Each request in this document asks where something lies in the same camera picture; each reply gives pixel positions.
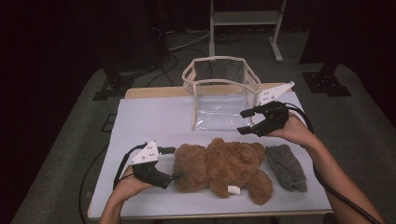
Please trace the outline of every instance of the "teddy bear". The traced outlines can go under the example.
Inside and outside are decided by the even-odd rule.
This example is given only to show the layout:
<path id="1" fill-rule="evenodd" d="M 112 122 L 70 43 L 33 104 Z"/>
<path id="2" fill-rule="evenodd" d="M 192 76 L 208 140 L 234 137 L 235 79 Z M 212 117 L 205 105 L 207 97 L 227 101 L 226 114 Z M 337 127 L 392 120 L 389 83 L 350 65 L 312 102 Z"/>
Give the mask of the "teddy bear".
<path id="1" fill-rule="evenodd" d="M 175 186 L 180 192 L 209 187 L 220 198 L 228 198 L 229 187 L 245 188 L 255 204 L 265 204 L 273 184 L 260 169 L 265 147 L 260 143 L 224 142 L 215 138 L 208 147 L 181 145 L 175 152 Z"/>

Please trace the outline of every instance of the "transparent container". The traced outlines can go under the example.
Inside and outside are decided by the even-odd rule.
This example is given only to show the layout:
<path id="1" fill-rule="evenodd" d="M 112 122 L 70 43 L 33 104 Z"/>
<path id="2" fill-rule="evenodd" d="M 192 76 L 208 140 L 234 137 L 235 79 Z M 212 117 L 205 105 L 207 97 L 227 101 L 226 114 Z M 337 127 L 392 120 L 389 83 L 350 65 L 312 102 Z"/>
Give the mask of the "transparent container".
<path id="1" fill-rule="evenodd" d="M 193 95 L 193 130 L 236 130 L 252 124 L 239 113 L 257 104 L 261 82 L 244 59 L 194 59 L 182 78 Z"/>

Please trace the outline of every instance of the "table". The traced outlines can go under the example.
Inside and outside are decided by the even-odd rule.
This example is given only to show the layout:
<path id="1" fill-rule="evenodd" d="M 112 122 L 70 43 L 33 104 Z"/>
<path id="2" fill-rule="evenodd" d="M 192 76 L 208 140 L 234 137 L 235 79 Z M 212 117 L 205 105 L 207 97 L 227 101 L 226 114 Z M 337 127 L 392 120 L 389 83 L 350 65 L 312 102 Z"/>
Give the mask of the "table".
<path id="1" fill-rule="evenodd" d="M 262 88 L 267 89 L 275 85 L 277 84 L 262 84 Z M 284 93 L 278 100 L 301 106 L 293 91 Z M 237 131 L 192 131 L 191 110 L 192 97 L 182 87 L 127 91 L 125 99 L 120 101 L 110 144 L 88 211 L 89 218 L 97 219 L 101 216 L 123 155 L 145 141 L 155 139 L 159 147 L 179 147 L 183 143 L 204 146 L 208 145 L 214 136 L 220 136 L 225 141 L 261 142 L 268 147 L 286 143 L 278 138 L 259 138 L 253 134 L 240 135 Z M 133 219 L 173 219 L 273 217 L 331 212 L 325 192 L 314 177 L 309 156 L 299 146 L 289 145 L 303 166 L 307 177 L 307 193 L 283 190 L 277 183 L 268 162 L 264 162 L 261 169 L 274 183 L 273 198 L 264 205 L 254 204 L 244 189 L 239 196 L 219 199 L 210 189 L 179 193 L 171 183 L 167 189 L 147 189 L 134 196 L 123 206 L 121 216 Z M 156 167 L 164 173 L 172 174 L 173 162 L 173 155 L 161 155 Z"/>
<path id="2" fill-rule="evenodd" d="M 265 25 L 274 24 L 275 31 L 272 37 L 269 37 L 271 48 L 275 54 L 278 63 L 283 62 L 279 47 L 277 46 L 277 36 L 287 0 L 282 0 L 279 10 L 267 11 L 224 11 L 215 12 L 214 0 L 210 1 L 210 40 L 209 56 L 215 56 L 215 26 L 220 25 Z"/>

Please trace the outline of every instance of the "white bracket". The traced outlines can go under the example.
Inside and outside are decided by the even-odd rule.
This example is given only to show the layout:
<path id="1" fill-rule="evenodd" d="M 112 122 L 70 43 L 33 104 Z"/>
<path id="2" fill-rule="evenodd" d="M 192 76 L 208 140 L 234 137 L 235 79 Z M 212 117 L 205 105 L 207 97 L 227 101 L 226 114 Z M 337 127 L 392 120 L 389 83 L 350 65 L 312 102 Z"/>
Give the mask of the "white bracket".
<path id="1" fill-rule="evenodd" d="M 129 162 L 130 165 L 146 163 L 151 161 L 159 161 L 160 153 L 158 152 L 157 143 L 151 141 L 139 153 L 137 153 Z"/>
<path id="2" fill-rule="evenodd" d="M 259 93 L 258 105 L 266 105 L 273 102 L 276 98 L 288 91 L 293 86 L 294 82 L 291 81 L 289 83 L 261 91 Z"/>

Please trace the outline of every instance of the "teddy bear leg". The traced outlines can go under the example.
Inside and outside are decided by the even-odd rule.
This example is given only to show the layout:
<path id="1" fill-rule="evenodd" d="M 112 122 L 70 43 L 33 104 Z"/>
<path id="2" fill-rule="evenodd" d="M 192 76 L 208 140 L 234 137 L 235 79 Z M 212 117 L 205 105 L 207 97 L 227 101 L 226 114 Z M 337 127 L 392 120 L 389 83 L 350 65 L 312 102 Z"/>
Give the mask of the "teddy bear leg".
<path id="1" fill-rule="evenodd" d="M 265 204 L 273 193 L 273 184 L 270 177 L 262 170 L 258 170 L 246 183 L 248 195 L 255 204 Z"/>
<path id="2" fill-rule="evenodd" d="M 228 192 L 228 186 L 224 183 L 217 181 L 215 179 L 209 180 L 209 187 L 214 194 L 216 194 L 220 198 L 228 198 L 230 193 Z"/>

